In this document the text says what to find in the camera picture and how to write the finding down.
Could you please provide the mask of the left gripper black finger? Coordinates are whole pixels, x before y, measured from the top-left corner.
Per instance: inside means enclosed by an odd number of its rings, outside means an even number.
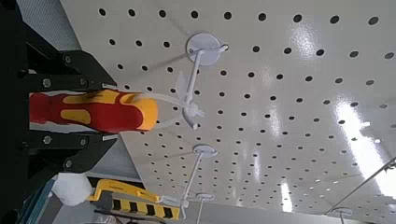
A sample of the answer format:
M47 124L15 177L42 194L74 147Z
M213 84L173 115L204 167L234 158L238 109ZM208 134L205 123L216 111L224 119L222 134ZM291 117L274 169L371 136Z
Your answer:
M117 83L88 52L83 50L55 50L45 54L27 45L28 65L35 71L26 76L26 90L46 91L99 91Z
M111 133L30 132L28 176L44 170L52 173L85 173L101 160L117 142Z

